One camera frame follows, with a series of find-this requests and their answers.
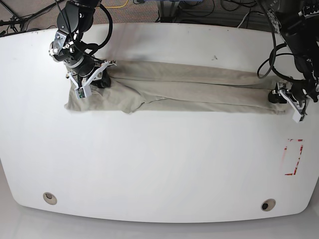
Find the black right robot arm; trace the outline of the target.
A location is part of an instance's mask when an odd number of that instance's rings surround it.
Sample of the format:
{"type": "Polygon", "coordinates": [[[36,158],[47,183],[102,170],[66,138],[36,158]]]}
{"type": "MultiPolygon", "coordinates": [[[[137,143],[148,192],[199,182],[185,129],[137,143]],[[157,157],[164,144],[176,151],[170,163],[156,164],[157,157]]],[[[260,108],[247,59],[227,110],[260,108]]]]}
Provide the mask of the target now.
{"type": "Polygon", "coordinates": [[[102,49],[111,39],[113,20],[109,11],[100,0],[69,0],[64,9],[59,9],[58,30],[50,44],[49,55],[56,62],[62,62],[68,69],[68,75],[75,78],[79,87],[89,82],[97,88],[109,88],[111,79],[106,69],[102,69],[106,60],[96,58],[94,54],[102,49]],[[100,8],[109,22],[108,34],[101,44],[85,43],[82,37],[93,25],[96,8],[100,8]]]}

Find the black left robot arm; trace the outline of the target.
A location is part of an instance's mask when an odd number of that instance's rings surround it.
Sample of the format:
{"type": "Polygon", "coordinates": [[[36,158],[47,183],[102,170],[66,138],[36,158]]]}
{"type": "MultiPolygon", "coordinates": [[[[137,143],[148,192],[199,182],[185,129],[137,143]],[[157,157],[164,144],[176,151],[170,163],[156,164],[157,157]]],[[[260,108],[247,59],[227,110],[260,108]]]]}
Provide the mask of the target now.
{"type": "Polygon", "coordinates": [[[268,94],[273,104],[290,104],[294,109],[293,119],[301,122],[306,116],[310,101],[319,100],[319,2],[317,0],[259,0],[271,33],[278,33],[283,43],[274,43],[266,60],[269,72],[283,80],[268,94]],[[281,74],[275,68],[278,50],[289,48],[296,69],[303,79],[294,79],[281,74]]]}

